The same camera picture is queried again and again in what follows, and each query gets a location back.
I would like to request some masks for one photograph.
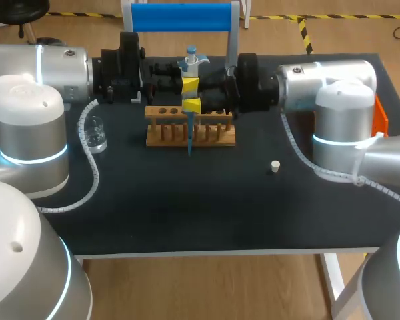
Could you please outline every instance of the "wooden peg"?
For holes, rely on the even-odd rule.
[[[196,140],[197,140],[198,132],[199,132],[199,125],[194,125],[194,137],[193,137],[193,141],[196,141]]]
[[[182,141],[185,141],[188,139],[188,134],[187,134],[187,124],[184,123],[182,126],[182,130],[183,130],[183,136],[182,136]]]
[[[206,141],[209,141],[210,132],[211,132],[211,126],[206,125]]]
[[[221,124],[218,123],[217,129],[216,129],[216,141],[219,141],[220,137],[221,137]]]
[[[155,117],[151,118],[151,130],[152,130],[152,132],[154,134],[155,134],[155,126],[156,126],[156,124],[157,124],[156,118]]]
[[[160,125],[160,140],[165,140],[165,125]]]
[[[176,135],[176,125],[172,123],[172,141],[175,140],[175,135]]]

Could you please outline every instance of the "blue handle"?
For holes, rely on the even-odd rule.
[[[134,32],[230,31],[230,3],[134,3]]]

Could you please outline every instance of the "orange object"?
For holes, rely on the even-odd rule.
[[[372,137],[376,135],[377,132],[383,132],[384,137],[388,137],[388,118],[387,114],[382,108],[382,104],[378,98],[375,96],[375,114],[373,115],[372,124]]]

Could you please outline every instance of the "small white cap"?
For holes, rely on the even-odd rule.
[[[272,172],[278,172],[279,168],[280,168],[280,162],[279,161],[274,160],[274,161],[271,162],[271,170],[272,170]]]

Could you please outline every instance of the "yellow black hazard tape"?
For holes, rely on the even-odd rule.
[[[400,19],[400,15],[253,15],[250,20],[282,20],[296,21],[301,19]]]
[[[94,18],[111,18],[121,19],[121,15],[110,15],[107,13],[83,13],[83,12],[48,12],[46,15],[55,17],[94,17]]]
[[[58,17],[95,17],[120,19],[121,15],[110,15],[108,13],[83,13],[83,12],[48,12],[46,15]],[[253,15],[250,20],[282,20],[296,21],[302,19],[400,19],[400,15]]]
[[[305,51],[307,52],[308,55],[310,55],[314,53],[314,51],[313,51],[313,46],[311,45],[311,40],[307,33],[307,26],[305,24],[305,19],[298,18],[297,22],[299,26],[299,31],[301,32],[302,40],[304,41]]]

